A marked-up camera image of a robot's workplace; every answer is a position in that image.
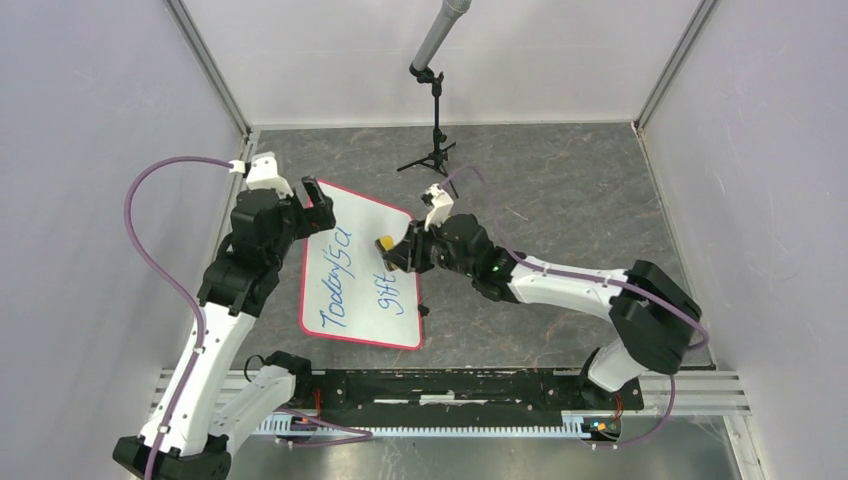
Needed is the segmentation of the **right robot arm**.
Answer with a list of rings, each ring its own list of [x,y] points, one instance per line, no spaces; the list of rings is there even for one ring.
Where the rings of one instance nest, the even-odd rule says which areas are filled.
[[[375,246],[388,270],[441,268],[469,278],[494,302],[552,305],[609,322],[616,339],[591,354],[577,382],[591,408],[606,406],[645,372],[675,375],[685,355],[708,340],[694,299],[648,261],[613,270],[551,264],[497,245],[472,214],[438,226],[413,220],[399,241],[383,236]]]

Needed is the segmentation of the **pink framed whiteboard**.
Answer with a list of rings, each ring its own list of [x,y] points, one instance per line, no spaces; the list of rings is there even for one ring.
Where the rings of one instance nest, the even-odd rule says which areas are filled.
[[[375,246],[382,236],[400,239],[413,216],[323,179],[318,184],[333,201],[336,226],[305,242],[301,330],[327,339],[419,349],[419,277],[387,270]]]

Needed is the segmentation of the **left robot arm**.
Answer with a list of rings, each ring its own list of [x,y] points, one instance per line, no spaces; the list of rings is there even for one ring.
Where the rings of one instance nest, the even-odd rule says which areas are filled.
[[[310,362],[275,352],[235,398],[216,406],[292,245],[336,226],[333,201],[317,179],[306,176],[302,184],[308,205],[271,188],[238,194],[231,230],[192,299],[202,320],[192,328],[151,418],[139,434],[119,438],[114,447],[113,460],[138,478],[225,479],[237,450],[276,407],[302,407],[312,399]]]

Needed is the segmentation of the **yellow eraser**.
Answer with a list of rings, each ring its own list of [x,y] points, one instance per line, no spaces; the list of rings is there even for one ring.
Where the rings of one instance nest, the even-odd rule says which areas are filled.
[[[397,266],[387,259],[386,255],[390,252],[390,250],[394,247],[394,241],[391,236],[385,235],[378,237],[374,245],[380,255],[381,261],[384,265],[384,268],[387,271],[394,271],[397,269]]]

